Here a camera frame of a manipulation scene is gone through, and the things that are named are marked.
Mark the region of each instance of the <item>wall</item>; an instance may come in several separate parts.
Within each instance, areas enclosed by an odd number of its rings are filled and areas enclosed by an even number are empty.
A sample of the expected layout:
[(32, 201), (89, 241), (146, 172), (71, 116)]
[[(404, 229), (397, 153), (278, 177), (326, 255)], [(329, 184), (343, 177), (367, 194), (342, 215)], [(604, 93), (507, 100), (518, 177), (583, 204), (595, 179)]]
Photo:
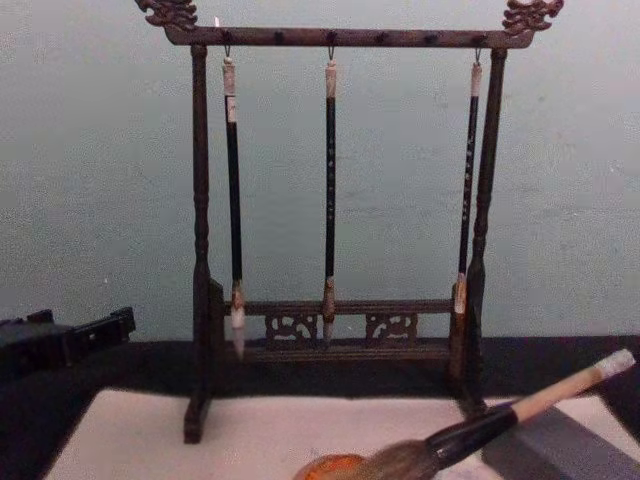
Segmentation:
[[(500, 28), (504, 2), (198, 7), (203, 25), (217, 15), (239, 26), (483, 29)], [(190, 338), (190, 56), (143, 16), (133, 0), (0, 6), (0, 318), (52, 308), (74, 324), (132, 305), (137, 339)], [(637, 18), (638, 2), (569, 0), (551, 30), (507, 61), (488, 335), (640, 333)], [(247, 294), (319, 299), (327, 52), (232, 56)], [(210, 50), (210, 265), (228, 292), (222, 58)], [(338, 49), (336, 59), (338, 297), (445, 295), (472, 53)], [(488, 52), (482, 60), (488, 73)], [(446, 334), (447, 320), (422, 331)]]

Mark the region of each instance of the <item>large calligraphy brush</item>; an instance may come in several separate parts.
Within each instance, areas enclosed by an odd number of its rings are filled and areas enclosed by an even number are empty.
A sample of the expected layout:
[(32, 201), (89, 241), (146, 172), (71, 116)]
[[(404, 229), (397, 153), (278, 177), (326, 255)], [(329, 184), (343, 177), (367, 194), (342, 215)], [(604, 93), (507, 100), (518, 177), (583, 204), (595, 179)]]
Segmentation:
[(351, 468), (320, 476), (317, 472), (307, 471), (296, 479), (429, 480), (440, 470), (455, 465), (519, 423), (634, 364), (633, 355), (628, 350), (620, 350), (533, 395), (510, 405), (491, 408), (484, 414), (445, 428), (425, 440), (403, 441), (361, 462), (351, 462)]

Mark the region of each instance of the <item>brown brush bristles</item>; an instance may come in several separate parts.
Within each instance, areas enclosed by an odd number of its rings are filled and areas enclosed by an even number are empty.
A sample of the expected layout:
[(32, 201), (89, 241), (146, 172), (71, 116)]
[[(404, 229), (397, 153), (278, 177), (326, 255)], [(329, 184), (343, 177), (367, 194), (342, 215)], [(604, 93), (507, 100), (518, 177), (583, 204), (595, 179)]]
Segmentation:
[(438, 459), (424, 440), (408, 440), (380, 450), (349, 472), (332, 473), (326, 480), (429, 480), (438, 470)]

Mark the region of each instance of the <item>brush rack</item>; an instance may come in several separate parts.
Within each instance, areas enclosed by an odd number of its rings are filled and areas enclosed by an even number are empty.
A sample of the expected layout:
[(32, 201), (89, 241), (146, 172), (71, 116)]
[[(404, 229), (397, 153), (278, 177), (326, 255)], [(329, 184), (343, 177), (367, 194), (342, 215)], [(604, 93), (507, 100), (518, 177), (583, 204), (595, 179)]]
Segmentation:
[[(472, 259), (462, 314), (454, 312), (451, 296), (419, 300), (344, 300), (335, 304), (337, 316), (358, 315), (366, 322), (364, 339), (335, 341), (324, 348), (318, 341), (321, 301), (248, 302), (248, 317), (265, 321), (265, 342), (249, 345), (244, 362), (348, 362), (413, 360), (442, 368), (452, 394), (467, 413), (486, 408), (480, 392), (482, 302), (485, 286), (483, 256), (496, 160), (502, 83), (507, 52), (525, 49), (538, 31), (551, 26), (562, 0), (509, 0), (502, 30), (358, 30), (325, 28), (232, 28), (197, 25), (191, 0), (135, 0), (146, 20), (162, 27), (174, 45), (189, 46), (193, 70), (193, 189), (195, 253), (193, 277), (193, 334), (196, 385), (184, 419), (184, 440), (202, 437), (209, 402), (225, 382), (225, 366), (237, 362), (225, 338), (225, 302), (222, 286), (211, 278), (208, 265), (209, 148), (207, 130), (206, 58), (208, 46), (456, 48), (491, 50), (489, 92), (473, 228)], [(418, 316), (450, 314), (448, 341), (418, 338)]]

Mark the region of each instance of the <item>rack foot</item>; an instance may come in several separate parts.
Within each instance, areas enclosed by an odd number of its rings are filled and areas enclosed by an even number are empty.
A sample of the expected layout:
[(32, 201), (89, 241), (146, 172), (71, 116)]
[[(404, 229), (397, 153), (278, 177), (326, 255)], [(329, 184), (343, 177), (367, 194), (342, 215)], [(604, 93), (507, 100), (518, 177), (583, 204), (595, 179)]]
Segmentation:
[(184, 443), (196, 444), (202, 440), (204, 422), (209, 413), (211, 398), (195, 395), (189, 401), (187, 412), (184, 415)]

